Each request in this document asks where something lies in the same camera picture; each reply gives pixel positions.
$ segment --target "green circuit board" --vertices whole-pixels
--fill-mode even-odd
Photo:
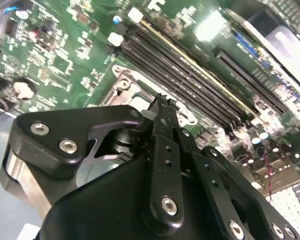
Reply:
[[[300,19],[291,15],[297,8],[293,2],[264,2],[279,8],[282,15],[290,18],[289,24],[300,33]],[[99,106],[116,80],[113,66],[138,70],[125,58],[104,51],[108,36],[115,28],[114,16],[120,16],[127,23],[132,7],[137,7],[158,25],[163,21],[173,23],[173,28],[162,30],[190,52],[199,53],[206,67],[226,79],[247,103],[254,103],[255,93],[217,61],[214,56],[216,47],[236,58],[278,98],[283,97],[282,93],[276,92],[282,82],[231,34],[230,29],[237,26],[223,11],[230,0],[37,0],[33,3],[27,19],[14,13],[11,15],[17,29],[14,36],[7,35],[0,60],[1,77],[11,82],[20,77],[27,78],[36,86],[37,93],[32,99],[18,101],[12,94],[8,96],[17,103],[15,108],[21,113]],[[149,7],[151,3],[155,3],[158,9]],[[29,33],[45,19],[56,24],[58,46],[50,51],[29,39]],[[185,127],[199,135],[203,126],[207,127],[201,122],[205,115],[195,107],[190,107],[190,110],[199,121],[195,126]],[[286,128],[300,126],[300,121],[291,111],[282,114],[280,119]]]

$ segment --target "black expansion slot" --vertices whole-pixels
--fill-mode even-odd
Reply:
[[[195,92],[199,95],[206,96],[214,105],[218,105],[224,112],[231,113],[238,120],[240,116],[245,115],[245,111],[228,100],[225,96],[208,82],[200,78],[190,68],[184,65],[180,60],[164,49],[161,45],[151,39],[149,36],[143,35],[142,32],[137,32],[136,36],[132,36],[131,40],[138,44],[143,51],[147,51],[153,58],[165,65],[171,73],[187,80],[187,82],[195,88]]]
[[[176,93],[180,98],[190,102],[194,107],[200,109],[222,127],[228,128],[232,124],[231,118],[224,115],[221,111],[204,101],[202,98],[198,98],[194,95],[192,91],[171,76],[166,69],[158,65],[153,59],[146,56],[144,52],[141,52],[135,47],[125,43],[123,43],[121,47],[122,55],[129,58],[133,64],[137,65],[142,72],[145,72],[156,82],[163,84],[167,89]]]
[[[221,127],[228,128],[231,124],[226,122],[225,119],[221,119],[217,113],[209,111],[205,106],[198,104],[195,99],[186,94],[182,89],[177,85],[174,85],[173,82],[170,82],[165,77],[163,77],[157,69],[153,69],[152,63],[145,61],[141,56],[136,54],[131,48],[124,47],[120,50],[120,54],[125,57],[128,61],[133,63],[141,72],[145,75],[151,77],[158,84],[162,84],[165,88],[171,90],[177,96],[187,101],[193,107],[202,111],[207,117],[211,118],[215,123],[219,124]]]
[[[221,63],[228,71],[230,71],[238,79],[242,80],[246,86],[253,89],[259,97],[273,108],[279,114],[284,114],[289,111],[288,107],[284,105],[281,100],[268,88],[266,88],[258,79],[249,73],[237,60],[230,56],[227,52],[216,48],[214,51],[215,58]]]

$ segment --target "bolt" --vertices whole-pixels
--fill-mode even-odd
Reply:
[[[69,139],[62,140],[59,143],[59,148],[67,154],[73,154],[78,150],[77,144]]]
[[[176,203],[169,197],[164,197],[161,200],[162,209],[169,214],[170,216],[174,216],[177,214],[177,205]]]
[[[30,130],[33,134],[39,135],[39,136],[44,136],[47,135],[50,132],[50,129],[47,125],[36,122],[30,126]]]
[[[214,148],[210,149],[210,153],[215,157],[218,156],[218,152]]]
[[[182,132],[183,132],[183,134],[186,135],[187,137],[190,136],[190,133],[189,133],[187,130],[183,129]]]
[[[275,224],[272,224],[272,228],[275,232],[275,234],[280,238],[280,239],[284,239],[285,238],[285,235],[284,233],[282,232],[282,230]]]
[[[288,226],[284,226],[284,229],[289,234],[290,237],[292,237],[293,239],[296,239],[295,233]]]
[[[229,222],[229,228],[233,235],[238,239],[238,240],[243,240],[245,237],[244,231],[242,228],[235,222],[235,221],[230,221]]]

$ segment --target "white label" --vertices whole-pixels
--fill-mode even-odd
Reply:
[[[33,240],[36,238],[39,230],[40,227],[26,223],[16,240]]]

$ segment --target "ram slot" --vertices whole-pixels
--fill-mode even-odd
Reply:
[[[165,64],[158,65],[158,62],[165,63],[168,61],[167,59],[164,59],[162,55],[155,55],[151,50],[145,50],[144,48],[141,48],[140,45],[134,44],[134,42],[131,41],[129,41],[128,45],[134,49],[134,51],[141,53],[144,59],[148,59],[148,61],[151,61],[153,65],[156,65],[156,69],[159,69],[160,72],[165,72],[166,76],[169,76],[170,79],[173,79],[180,84],[181,88],[183,87],[188,93],[195,97],[199,103],[204,104],[206,107],[209,106],[209,108],[213,109],[214,112],[218,112],[219,116],[223,116],[231,121],[234,126],[237,127],[241,125],[240,118],[237,115],[228,112],[226,107],[222,107],[221,103],[218,104],[214,100],[208,98],[197,88],[197,86],[193,86],[194,81],[192,79],[189,80],[183,78],[183,75],[179,75],[175,71],[171,71],[171,68]]]
[[[235,105],[228,97],[222,95],[216,86],[205,80],[205,77],[201,77],[195,73],[191,68],[185,65],[184,62],[181,62],[180,56],[173,55],[173,52],[165,47],[162,42],[155,40],[149,33],[137,30],[135,36],[132,36],[131,39],[137,44],[141,45],[145,50],[147,46],[144,44],[147,43],[150,47],[151,54],[163,55],[168,60],[163,60],[158,58],[163,64],[165,64],[171,71],[176,72],[182,77],[186,76],[187,80],[190,81],[194,87],[198,88],[200,91],[203,91],[202,94],[209,97],[211,100],[220,104],[223,107],[224,111],[232,112],[237,118],[240,116],[245,116],[246,113],[237,105]]]
[[[238,63],[228,53],[217,48],[214,52],[214,56],[218,59],[227,70],[229,70],[234,76],[242,80],[248,87],[253,89],[262,100],[267,103],[279,114],[288,112],[288,107],[284,105],[280,99],[273,94],[268,88],[266,88],[259,80],[257,80],[252,74],[250,74],[244,67]]]
[[[221,127],[229,128],[229,126],[232,125],[231,120],[225,120],[227,118],[223,117],[222,114],[220,115],[219,112],[214,111],[213,109],[209,108],[209,106],[204,106],[204,104],[198,102],[198,100],[193,97],[191,92],[188,92],[182,85],[170,78],[163,69],[160,69],[159,66],[154,66],[152,61],[146,60],[142,53],[132,49],[127,44],[123,44],[121,47],[121,54],[136,67],[138,67],[141,72],[144,72],[147,76],[152,77],[153,80],[159,84],[162,84],[181,99],[189,102],[193,107],[202,111]]]
[[[189,88],[194,94],[196,94],[198,98],[204,98],[204,101],[208,102],[210,105],[218,106],[218,108],[220,108],[225,115],[231,119],[234,119],[237,126],[241,124],[240,115],[243,116],[245,113],[240,108],[233,107],[229,101],[221,98],[221,95],[218,94],[218,92],[214,92],[213,89],[209,89],[209,87],[198,81],[196,76],[185,72],[178,65],[174,64],[171,58],[167,58],[166,55],[163,55],[155,48],[147,45],[141,39],[132,37],[131,40],[135,42],[135,45],[138,45],[138,47],[143,49],[142,52],[147,51],[152,58],[155,58],[156,61],[162,63],[162,67],[169,71],[174,78],[179,79],[179,81]]]

